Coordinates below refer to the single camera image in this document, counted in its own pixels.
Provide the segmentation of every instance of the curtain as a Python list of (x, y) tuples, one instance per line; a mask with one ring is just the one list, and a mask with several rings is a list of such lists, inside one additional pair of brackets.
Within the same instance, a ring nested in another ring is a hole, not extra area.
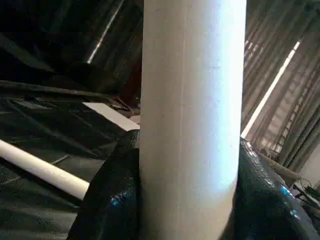
[[(246, 40), (241, 127), (245, 128), (278, 76), (274, 90), (246, 139), (264, 155), (299, 172), (320, 139), (320, 19), (315, 6), (305, 1), (290, 0), (284, 1), (285, 4), (283, 1), (271, 2), (266, 5), (272, 5), (273, 8), (268, 8), (262, 22), (270, 21), (272, 32), (277, 29), (272, 37), (276, 41), (272, 47), (268, 45), (264, 47), (265, 50), (260, 50), (261, 53), (254, 52), (260, 66), (252, 62), (252, 57), (246, 59), (247, 51), (252, 48), (247, 45), (256, 43), (249, 40), (253, 38)], [(267, 29), (260, 23), (251, 23), (254, 19), (252, 15), (249, 18), (252, 20), (247, 22), (248, 36), (254, 24)]]
[(242, 131), (315, 15), (301, 0), (249, 0), (247, 5)]

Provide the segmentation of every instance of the vertical pipe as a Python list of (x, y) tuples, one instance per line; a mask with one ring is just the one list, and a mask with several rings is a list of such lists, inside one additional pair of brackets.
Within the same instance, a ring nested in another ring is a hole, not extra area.
[(79, 200), (84, 199), (88, 190), (88, 182), (1, 139), (0, 157)]
[(217, 240), (237, 184), (246, 0), (144, 3), (141, 236)]

